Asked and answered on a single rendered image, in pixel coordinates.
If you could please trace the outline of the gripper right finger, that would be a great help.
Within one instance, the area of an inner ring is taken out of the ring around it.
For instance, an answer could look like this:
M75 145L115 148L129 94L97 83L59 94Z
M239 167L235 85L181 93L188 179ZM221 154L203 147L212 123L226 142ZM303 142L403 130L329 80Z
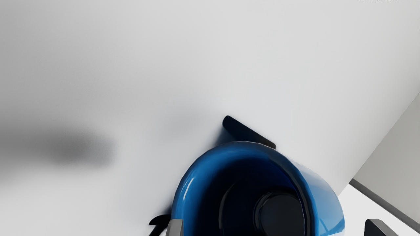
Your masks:
M398 234L380 219L367 219L365 236L398 236Z

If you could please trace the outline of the blue glossy mug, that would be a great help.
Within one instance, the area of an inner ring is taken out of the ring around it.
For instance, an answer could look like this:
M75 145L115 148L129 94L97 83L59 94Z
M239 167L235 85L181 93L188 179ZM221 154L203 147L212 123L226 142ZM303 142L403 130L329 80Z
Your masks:
M229 142L205 152L180 181L171 219L183 236L345 236L336 193L275 149Z

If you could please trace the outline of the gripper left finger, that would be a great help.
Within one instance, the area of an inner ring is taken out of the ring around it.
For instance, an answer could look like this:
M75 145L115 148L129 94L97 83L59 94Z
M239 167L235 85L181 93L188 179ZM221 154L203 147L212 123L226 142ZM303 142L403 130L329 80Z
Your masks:
M165 236L184 236L183 220L170 219Z

